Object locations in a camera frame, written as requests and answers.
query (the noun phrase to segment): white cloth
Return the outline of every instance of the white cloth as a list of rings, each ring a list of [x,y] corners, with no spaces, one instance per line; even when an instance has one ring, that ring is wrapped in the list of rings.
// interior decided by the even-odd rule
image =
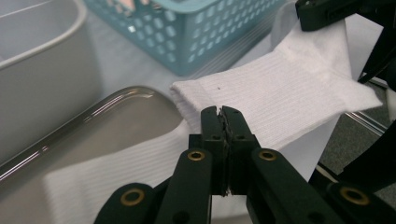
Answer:
[[[344,21],[317,32],[300,23],[275,48],[241,67],[176,82],[171,94],[196,133],[200,111],[212,105],[240,110],[262,147],[280,149],[346,111],[381,103],[351,78]]]
[[[211,105],[241,110],[263,147],[281,148],[345,111],[380,105],[374,93],[350,79],[345,25],[314,33],[293,31],[271,54],[233,70],[172,87],[175,102],[195,133],[199,111]],[[173,173],[192,133],[186,121],[174,131],[121,152],[46,176],[53,223],[93,223],[111,193],[132,182],[155,186]],[[246,213],[241,197],[214,199],[213,216]]]

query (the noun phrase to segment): gray floor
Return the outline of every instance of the gray floor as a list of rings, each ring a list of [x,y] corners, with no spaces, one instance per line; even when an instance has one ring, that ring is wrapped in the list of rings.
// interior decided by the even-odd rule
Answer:
[[[372,87],[378,98],[384,103],[382,106],[364,111],[379,123],[389,126],[389,114],[386,104],[385,89],[374,84]],[[367,130],[350,117],[343,115],[332,133],[320,161],[336,174],[342,172],[343,167],[357,158],[364,150],[378,139],[378,135]],[[396,184],[376,193],[382,200],[396,209]]]

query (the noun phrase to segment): stainless steel tray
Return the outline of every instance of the stainless steel tray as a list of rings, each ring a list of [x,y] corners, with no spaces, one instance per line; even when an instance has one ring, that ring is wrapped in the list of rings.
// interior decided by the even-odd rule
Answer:
[[[163,135],[181,121],[173,103],[154,90],[115,92],[1,165],[0,223],[50,223],[45,174]]]

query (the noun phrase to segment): blue plastic basket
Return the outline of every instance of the blue plastic basket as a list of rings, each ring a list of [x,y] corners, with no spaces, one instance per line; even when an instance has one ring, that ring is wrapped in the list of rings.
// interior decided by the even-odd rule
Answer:
[[[134,1],[134,8],[123,4],[125,0],[85,0],[100,18],[180,76],[196,71],[260,22],[271,20],[284,3],[151,0],[143,5],[129,1]]]

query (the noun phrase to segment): brass screw insert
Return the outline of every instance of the brass screw insert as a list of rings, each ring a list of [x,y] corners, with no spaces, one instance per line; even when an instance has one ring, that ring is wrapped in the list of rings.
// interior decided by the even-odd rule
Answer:
[[[276,154],[270,150],[263,150],[259,153],[259,157],[266,161],[276,160]]]
[[[369,197],[358,189],[341,187],[340,193],[347,201],[357,205],[367,205],[370,203]]]
[[[128,196],[132,194],[134,194],[134,196],[137,197],[133,197],[132,199],[128,198]],[[125,206],[134,206],[141,203],[144,198],[145,198],[145,191],[141,189],[129,189],[122,194],[120,201]]]
[[[205,153],[202,151],[192,151],[189,153],[188,157],[192,161],[201,161],[205,158]]]

